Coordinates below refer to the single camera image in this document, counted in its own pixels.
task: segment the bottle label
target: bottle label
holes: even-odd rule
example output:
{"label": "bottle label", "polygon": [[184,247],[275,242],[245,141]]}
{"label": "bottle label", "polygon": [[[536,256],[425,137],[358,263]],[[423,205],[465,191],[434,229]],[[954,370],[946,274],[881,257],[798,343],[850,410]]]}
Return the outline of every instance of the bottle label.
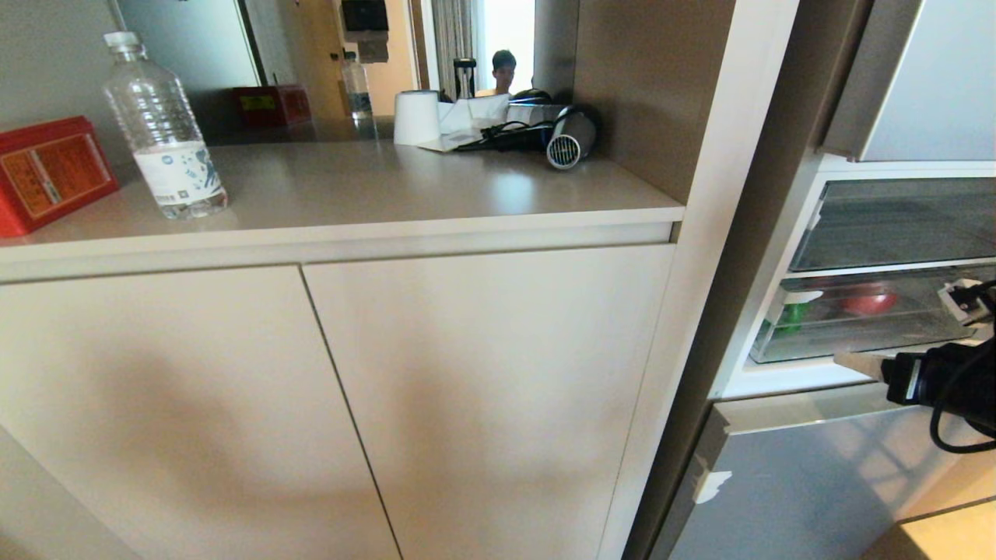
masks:
{"label": "bottle label", "polygon": [[159,205],[186,204],[221,192],[221,179],[202,141],[155,145],[134,160]]}

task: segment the plastic water bottle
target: plastic water bottle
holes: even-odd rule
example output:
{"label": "plastic water bottle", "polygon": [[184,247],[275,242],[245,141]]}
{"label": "plastic water bottle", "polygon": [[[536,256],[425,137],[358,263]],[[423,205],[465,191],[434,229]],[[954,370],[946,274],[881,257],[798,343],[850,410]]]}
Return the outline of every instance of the plastic water bottle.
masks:
{"label": "plastic water bottle", "polygon": [[350,98],[350,112],[353,113],[353,119],[373,117],[371,93],[367,87],[367,70],[357,62],[357,54],[352,51],[346,53],[343,78],[346,80],[346,93]]}
{"label": "plastic water bottle", "polygon": [[228,195],[179,79],[148,59],[137,34],[104,41],[115,57],[104,93],[159,209],[170,219],[223,209]]}

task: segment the countertop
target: countertop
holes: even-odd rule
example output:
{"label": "countertop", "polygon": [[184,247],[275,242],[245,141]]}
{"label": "countertop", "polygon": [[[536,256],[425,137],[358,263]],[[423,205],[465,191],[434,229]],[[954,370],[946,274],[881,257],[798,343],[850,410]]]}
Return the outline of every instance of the countertop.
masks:
{"label": "countertop", "polygon": [[[229,208],[167,220],[136,168],[127,167],[118,172],[120,191],[32,234],[0,239],[0,269],[7,269],[0,281],[35,276],[13,271],[30,262],[52,268],[59,259],[156,251],[627,224],[666,224],[666,240],[684,213],[660,190],[598,158],[558,171],[541,153],[443,154],[384,141],[214,146],[211,154]],[[194,261],[190,266],[200,266]],[[92,273],[94,266],[57,275]]]}

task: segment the curtain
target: curtain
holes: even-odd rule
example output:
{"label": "curtain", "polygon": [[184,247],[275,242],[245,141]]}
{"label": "curtain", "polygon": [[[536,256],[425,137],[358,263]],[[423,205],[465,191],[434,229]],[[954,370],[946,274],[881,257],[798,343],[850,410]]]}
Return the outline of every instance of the curtain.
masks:
{"label": "curtain", "polygon": [[[439,88],[456,98],[453,59],[474,58],[473,0],[432,0]],[[480,74],[480,62],[475,76]]]}

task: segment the refrigerator drawer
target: refrigerator drawer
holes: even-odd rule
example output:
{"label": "refrigerator drawer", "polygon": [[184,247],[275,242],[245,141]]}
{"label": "refrigerator drawer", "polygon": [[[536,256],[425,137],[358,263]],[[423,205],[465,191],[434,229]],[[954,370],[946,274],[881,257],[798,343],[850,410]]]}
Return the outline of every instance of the refrigerator drawer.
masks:
{"label": "refrigerator drawer", "polygon": [[966,266],[785,280],[750,356],[765,364],[970,337],[937,290],[994,276],[996,266]]}
{"label": "refrigerator drawer", "polygon": [[827,181],[793,272],[996,255],[996,179]]}

